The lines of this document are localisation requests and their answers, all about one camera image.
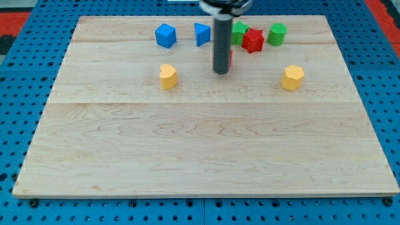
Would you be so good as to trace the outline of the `silver black robot flange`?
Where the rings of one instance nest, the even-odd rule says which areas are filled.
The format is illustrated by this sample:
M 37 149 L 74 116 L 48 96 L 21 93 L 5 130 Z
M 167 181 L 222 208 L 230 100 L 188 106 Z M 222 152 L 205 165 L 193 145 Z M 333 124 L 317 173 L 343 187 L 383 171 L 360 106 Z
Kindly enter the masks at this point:
M 241 16 L 253 5 L 253 0 L 199 0 L 199 7 L 212 16 Z

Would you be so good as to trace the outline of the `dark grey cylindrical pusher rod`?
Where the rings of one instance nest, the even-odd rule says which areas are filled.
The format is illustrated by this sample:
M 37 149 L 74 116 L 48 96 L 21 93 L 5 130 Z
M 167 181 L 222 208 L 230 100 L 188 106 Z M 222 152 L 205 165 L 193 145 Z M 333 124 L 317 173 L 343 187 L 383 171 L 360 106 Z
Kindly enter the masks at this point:
M 217 74 L 229 71 L 232 23 L 231 16 L 221 14 L 214 18 L 213 70 Z

